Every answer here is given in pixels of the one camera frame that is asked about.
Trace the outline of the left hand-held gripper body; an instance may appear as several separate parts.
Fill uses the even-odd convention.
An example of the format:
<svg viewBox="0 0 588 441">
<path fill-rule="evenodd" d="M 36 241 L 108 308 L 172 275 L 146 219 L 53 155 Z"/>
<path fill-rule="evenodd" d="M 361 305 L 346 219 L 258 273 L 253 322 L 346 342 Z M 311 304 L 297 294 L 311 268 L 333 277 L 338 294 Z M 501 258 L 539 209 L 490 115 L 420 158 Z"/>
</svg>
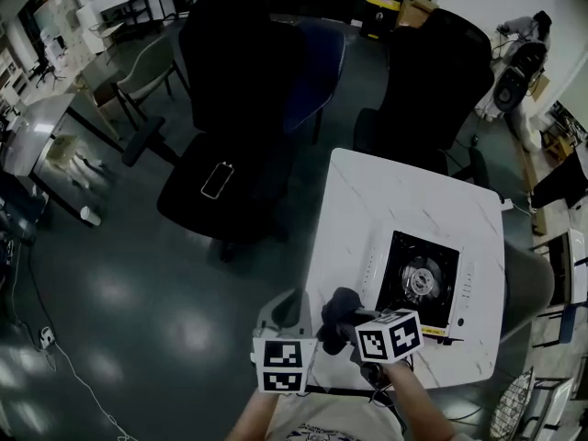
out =
<svg viewBox="0 0 588 441">
<path fill-rule="evenodd" d="M 259 391 L 306 393 L 318 343 L 316 337 L 284 333 L 274 327 L 256 327 L 250 358 Z"/>
</svg>

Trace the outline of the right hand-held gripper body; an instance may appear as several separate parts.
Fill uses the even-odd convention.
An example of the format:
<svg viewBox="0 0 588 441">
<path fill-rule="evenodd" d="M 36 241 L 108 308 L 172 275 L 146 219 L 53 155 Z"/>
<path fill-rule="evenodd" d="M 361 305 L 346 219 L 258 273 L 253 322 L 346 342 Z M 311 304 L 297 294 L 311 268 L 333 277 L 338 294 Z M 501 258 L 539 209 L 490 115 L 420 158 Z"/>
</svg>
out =
<svg viewBox="0 0 588 441">
<path fill-rule="evenodd" d="M 424 346 L 417 311 L 397 310 L 355 328 L 363 362 L 393 364 Z"/>
</svg>

